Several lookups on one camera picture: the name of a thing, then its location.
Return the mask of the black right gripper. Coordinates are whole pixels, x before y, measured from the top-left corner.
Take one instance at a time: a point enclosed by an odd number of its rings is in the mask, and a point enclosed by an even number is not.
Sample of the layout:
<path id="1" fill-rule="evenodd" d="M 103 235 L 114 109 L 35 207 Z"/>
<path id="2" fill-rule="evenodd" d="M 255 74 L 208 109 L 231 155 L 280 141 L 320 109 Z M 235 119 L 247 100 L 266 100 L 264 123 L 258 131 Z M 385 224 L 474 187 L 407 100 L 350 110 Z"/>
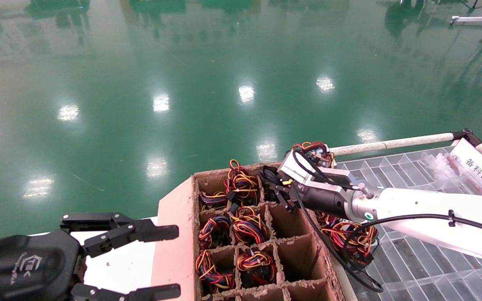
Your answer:
<path id="1" fill-rule="evenodd" d="M 302 184 L 294 184 L 293 179 L 278 179 L 275 183 L 275 194 L 279 196 L 279 204 L 287 212 L 295 212 L 304 208 L 315 212 L 323 212 L 343 219 L 352 219 L 350 202 L 353 193 L 344 190 L 342 187 L 332 187 L 330 190 L 321 187 L 311 187 Z M 281 196 L 289 195 L 293 185 L 293 198 Z"/>

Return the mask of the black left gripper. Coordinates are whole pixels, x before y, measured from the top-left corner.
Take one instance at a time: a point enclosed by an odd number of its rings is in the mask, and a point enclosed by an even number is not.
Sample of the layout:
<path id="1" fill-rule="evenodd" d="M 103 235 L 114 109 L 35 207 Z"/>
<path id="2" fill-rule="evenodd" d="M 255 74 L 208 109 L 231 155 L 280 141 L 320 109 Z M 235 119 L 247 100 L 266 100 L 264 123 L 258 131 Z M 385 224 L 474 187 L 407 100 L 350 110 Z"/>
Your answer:
<path id="1" fill-rule="evenodd" d="M 60 228 L 44 235 L 0 238 L 0 301 L 70 301 L 72 287 L 84 282 L 84 255 L 95 258 L 135 241 L 179 236 L 177 225 L 155 225 L 151 219 L 122 213 L 67 214 Z M 81 247 L 69 234 L 85 231 L 100 234 Z"/>

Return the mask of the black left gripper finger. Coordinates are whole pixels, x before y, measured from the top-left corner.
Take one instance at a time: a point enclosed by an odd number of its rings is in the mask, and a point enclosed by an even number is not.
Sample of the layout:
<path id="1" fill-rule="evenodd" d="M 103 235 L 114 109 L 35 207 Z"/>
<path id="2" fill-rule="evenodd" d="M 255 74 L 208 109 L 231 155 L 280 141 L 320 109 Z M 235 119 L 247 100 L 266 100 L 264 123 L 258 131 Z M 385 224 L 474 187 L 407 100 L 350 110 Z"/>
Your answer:
<path id="1" fill-rule="evenodd" d="M 79 283 L 71 290 L 72 301 L 163 301 L 178 298 L 180 295 L 179 284 L 150 286 L 129 293 L 119 293 Z"/>

